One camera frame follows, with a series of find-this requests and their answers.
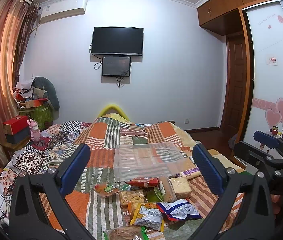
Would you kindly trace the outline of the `checkered patterned blanket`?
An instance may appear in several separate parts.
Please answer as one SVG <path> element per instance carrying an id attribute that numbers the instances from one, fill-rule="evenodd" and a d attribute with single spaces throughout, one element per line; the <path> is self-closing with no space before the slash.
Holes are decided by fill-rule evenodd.
<path id="1" fill-rule="evenodd" d="M 90 127 L 88 122 L 67 121 L 52 125 L 41 132 L 37 143 L 28 143 L 18 150 L 1 174 L 0 184 L 3 186 L 5 202 L 10 205 L 15 180 L 20 172 L 30 175 L 43 174 L 49 167 L 59 167 L 77 150 L 75 140 Z"/>

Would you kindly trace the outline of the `large wall television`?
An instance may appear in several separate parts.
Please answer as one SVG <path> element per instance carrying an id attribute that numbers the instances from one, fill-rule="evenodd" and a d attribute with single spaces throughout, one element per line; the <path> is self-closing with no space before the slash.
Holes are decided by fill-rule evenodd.
<path id="1" fill-rule="evenodd" d="M 133 27 L 95 27 L 92 55 L 143 55 L 144 29 Z"/>

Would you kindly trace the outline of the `red noodle snack bag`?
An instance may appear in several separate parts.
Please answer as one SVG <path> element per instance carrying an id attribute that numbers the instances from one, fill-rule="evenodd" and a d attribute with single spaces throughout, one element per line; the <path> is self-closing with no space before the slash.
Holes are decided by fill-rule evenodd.
<path id="1" fill-rule="evenodd" d="M 159 183 L 159 179 L 156 177 L 138 177 L 126 182 L 128 185 L 140 188 L 156 187 Z"/>

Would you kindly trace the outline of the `small wall monitor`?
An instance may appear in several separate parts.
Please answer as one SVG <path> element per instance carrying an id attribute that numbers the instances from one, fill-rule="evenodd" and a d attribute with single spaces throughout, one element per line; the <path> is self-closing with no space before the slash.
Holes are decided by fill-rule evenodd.
<path id="1" fill-rule="evenodd" d="M 102 59 L 102 76 L 126 77 L 131 73 L 130 56 L 104 56 Z"/>

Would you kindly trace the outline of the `green jelly cup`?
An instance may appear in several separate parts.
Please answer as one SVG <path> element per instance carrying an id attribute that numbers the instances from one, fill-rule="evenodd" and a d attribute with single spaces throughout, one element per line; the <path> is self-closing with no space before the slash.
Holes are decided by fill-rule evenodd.
<path id="1" fill-rule="evenodd" d="M 146 191 L 146 198 L 149 203 L 157 203 L 164 201 L 161 191 L 157 187 L 154 187 L 151 190 Z"/>

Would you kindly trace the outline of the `grey green pillow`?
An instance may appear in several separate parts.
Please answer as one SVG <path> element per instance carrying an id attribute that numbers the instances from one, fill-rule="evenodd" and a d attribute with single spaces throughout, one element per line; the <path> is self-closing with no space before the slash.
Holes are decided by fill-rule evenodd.
<path id="1" fill-rule="evenodd" d="M 48 94 L 48 100 L 51 102 L 54 111 L 59 111 L 60 103 L 56 94 L 56 89 L 50 80 L 45 77 L 37 76 L 35 77 L 32 85 L 35 88 L 45 90 Z"/>

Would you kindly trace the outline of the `red box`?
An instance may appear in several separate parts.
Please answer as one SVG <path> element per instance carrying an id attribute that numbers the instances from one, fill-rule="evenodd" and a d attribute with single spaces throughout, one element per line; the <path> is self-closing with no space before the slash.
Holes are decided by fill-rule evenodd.
<path id="1" fill-rule="evenodd" d="M 3 123 L 3 130 L 5 134 L 15 135 L 22 129 L 28 127 L 29 118 L 26 115 L 18 115 Z"/>

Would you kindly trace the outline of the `pink rabbit toy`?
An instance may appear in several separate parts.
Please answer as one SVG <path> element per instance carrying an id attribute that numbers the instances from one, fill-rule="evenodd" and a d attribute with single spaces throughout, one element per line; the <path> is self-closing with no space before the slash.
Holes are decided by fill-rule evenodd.
<path id="1" fill-rule="evenodd" d="M 29 128 L 30 128 L 30 138 L 34 143 L 37 143 L 40 141 L 41 139 L 41 131 L 39 129 L 39 125 L 38 123 L 33 120 L 33 119 L 29 119 L 27 121 Z"/>

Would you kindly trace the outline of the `blue white snack bag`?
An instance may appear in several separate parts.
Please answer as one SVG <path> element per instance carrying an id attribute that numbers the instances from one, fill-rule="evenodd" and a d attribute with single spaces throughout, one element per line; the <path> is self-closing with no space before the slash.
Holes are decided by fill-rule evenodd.
<path id="1" fill-rule="evenodd" d="M 179 199 L 173 203 L 158 202 L 156 206 L 170 221 L 202 218 L 197 208 L 186 199 Z"/>

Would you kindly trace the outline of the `clear plastic storage bin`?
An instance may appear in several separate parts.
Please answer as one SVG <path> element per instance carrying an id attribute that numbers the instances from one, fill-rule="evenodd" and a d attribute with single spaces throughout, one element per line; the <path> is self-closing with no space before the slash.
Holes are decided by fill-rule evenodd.
<path id="1" fill-rule="evenodd" d="M 113 171 L 117 182 L 137 177 L 174 176 L 182 171 L 187 155 L 171 142 L 118 145 Z"/>

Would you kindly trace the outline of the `white air conditioner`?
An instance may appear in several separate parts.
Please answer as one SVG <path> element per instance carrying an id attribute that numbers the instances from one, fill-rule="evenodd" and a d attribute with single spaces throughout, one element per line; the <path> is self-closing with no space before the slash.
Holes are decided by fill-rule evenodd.
<path id="1" fill-rule="evenodd" d="M 64 0 L 43 7 L 40 23 L 47 23 L 62 18 L 84 15 L 87 0 Z"/>

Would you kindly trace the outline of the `brown wooden door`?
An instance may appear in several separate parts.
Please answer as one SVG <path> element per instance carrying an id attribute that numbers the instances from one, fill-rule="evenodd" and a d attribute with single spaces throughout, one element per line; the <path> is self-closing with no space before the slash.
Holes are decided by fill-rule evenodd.
<path id="1" fill-rule="evenodd" d="M 235 135 L 240 126 L 246 92 L 246 46 L 243 33 L 228 35 L 227 83 L 221 130 Z"/>

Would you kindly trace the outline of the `dark grey box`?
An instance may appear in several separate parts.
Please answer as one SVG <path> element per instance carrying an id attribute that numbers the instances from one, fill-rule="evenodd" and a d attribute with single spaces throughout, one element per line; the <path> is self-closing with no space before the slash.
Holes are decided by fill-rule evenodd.
<path id="1" fill-rule="evenodd" d="M 11 144 L 18 144 L 30 136 L 30 129 L 28 127 L 20 130 L 14 135 L 5 134 L 6 140 Z"/>

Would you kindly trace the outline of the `purple label biscuit roll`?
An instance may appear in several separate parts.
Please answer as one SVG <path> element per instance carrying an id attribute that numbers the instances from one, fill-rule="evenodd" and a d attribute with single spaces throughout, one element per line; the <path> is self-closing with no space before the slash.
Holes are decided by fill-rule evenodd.
<path id="1" fill-rule="evenodd" d="M 192 168 L 190 170 L 186 170 L 186 171 L 181 172 L 180 176 L 186 178 L 187 180 L 191 180 L 193 178 L 197 178 L 197 177 L 201 176 L 201 172 L 197 167 L 195 167 L 195 168 Z"/>

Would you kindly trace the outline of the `brown biscuit roll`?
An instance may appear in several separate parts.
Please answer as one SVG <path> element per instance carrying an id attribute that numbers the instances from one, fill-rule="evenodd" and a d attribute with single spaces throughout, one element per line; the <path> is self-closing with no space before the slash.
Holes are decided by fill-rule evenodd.
<path id="1" fill-rule="evenodd" d="M 163 202 L 173 203 L 177 200 L 174 189 L 171 185 L 171 182 L 168 177 L 160 176 L 159 178 L 159 187 L 163 197 Z"/>

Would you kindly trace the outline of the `yellow snack bag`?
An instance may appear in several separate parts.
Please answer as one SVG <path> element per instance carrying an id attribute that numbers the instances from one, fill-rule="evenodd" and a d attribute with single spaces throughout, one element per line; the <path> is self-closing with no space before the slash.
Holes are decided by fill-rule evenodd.
<path id="1" fill-rule="evenodd" d="M 162 213 L 154 203 L 138 203 L 129 224 L 145 226 L 159 232 L 164 231 Z"/>

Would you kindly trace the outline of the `orange pastry clear pack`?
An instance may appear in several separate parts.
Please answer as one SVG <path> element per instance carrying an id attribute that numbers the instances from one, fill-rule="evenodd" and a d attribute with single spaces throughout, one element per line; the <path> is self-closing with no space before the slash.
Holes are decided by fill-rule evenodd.
<path id="1" fill-rule="evenodd" d="M 109 183 L 99 183 L 93 186 L 93 190 L 99 197 L 106 198 L 120 192 L 120 188 Z"/>

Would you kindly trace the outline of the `clear pack of puffs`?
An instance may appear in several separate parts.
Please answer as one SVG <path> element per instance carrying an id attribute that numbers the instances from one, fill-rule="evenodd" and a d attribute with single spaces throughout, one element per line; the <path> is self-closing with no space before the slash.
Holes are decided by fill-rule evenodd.
<path id="1" fill-rule="evenodd" d="M 128 207 L 129 203 L 146 203 L 146 197 L 143 190 L 121 191 L 119 197 L 122 208 Z"/>

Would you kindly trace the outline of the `wooden wardrobe with sliding door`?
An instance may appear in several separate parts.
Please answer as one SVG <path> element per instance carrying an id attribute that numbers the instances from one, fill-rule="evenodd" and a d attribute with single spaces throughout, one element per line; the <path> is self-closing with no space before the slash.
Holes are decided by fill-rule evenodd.
<path id="1" fill-rule="evenodd" d="M 283 0 L 201 0 L 197 13 L 203 29 L 244 35 L 246 92 L 232 137 L 259 146 L 255 131 L 283 130 Z"/>

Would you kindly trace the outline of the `bread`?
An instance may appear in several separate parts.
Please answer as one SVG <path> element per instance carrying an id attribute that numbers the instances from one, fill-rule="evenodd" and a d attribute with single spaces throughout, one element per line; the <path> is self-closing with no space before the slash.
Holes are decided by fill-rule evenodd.
<path id="1" fill-rule="evenodd" d="M 103 232 L 108 240 L 149 240 L 144 226 L 121 226 Z"/>

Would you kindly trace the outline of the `wall power outlet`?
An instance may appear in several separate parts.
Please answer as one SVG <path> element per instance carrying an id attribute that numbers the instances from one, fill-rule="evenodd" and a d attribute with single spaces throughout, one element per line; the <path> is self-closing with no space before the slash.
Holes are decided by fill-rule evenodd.
<path id="1" fill-rule="evenodd" d="M 184 123 L 185 123 L 185 124 L 188 124 L 188 123 L 189 123 L 189 121 L 190 121 L 190 119 L 189 119 L 189 118 L 185 118 L 185 119 L 184 119 Z"/>

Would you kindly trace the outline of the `yellow bed footboard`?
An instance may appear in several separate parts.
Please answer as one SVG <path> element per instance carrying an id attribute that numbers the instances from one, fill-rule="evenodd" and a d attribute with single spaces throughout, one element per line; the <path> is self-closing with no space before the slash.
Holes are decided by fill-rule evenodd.
<path id="1" fill-rule="evenodd" d="M 101 111 L 100 113 L 98 114 L 98 118 L 104 116 L 105 114 L 107 113 L 110 113 L 110 111 L 120 115 L 122 118 L 124 118 L 125 120 L 127 121 L 130 121 L 130 119 L 128 118 L 128 116 L 126 115 L 126 113 L 116 104 L 109 104 L 109 105 L 106 105 Z"/>

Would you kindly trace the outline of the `green cardboard box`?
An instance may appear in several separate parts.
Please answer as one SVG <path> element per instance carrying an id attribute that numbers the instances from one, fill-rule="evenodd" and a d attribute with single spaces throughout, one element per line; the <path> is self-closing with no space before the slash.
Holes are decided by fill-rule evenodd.
<path id="1" fill-rule="evenodd" d="M 18 112 L 20 115 L 26 115 L 35 120 L 40 131 L 46 130 L 53 125 L 52 110 L 48 103 L 33 108 L 20 109 Z"/>

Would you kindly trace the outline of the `beige cracker block pack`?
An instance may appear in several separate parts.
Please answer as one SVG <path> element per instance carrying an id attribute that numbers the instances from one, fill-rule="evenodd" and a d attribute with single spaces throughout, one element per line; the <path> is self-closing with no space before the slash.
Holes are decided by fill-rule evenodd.
<path id="1" fill-rule="evenodd" d="M 174 193 L 177 199 L 188 199 L 192 194 L 192 188 L 184 177 L 177 177 L 170 179 Z"/>

